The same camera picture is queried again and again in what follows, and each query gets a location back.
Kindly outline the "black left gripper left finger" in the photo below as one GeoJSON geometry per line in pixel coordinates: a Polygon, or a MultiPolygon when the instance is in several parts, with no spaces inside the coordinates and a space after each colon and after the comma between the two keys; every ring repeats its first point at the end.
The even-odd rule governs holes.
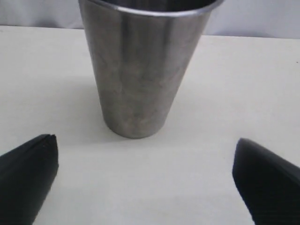
{"type": "Polygon", "coordinates": [[[39,135],[0,157],[0,223],[34,223],[58,172],[55,135],[39,135]]]}

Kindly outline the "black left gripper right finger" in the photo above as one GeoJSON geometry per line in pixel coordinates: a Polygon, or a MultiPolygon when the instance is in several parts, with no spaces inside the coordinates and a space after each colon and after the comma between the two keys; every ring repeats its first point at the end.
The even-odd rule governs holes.
{"type": "Polygon", "coordinates": [[[267,148],[239,139],[232,177],[256,225],[300,223],[300,169],[267,148]]]}

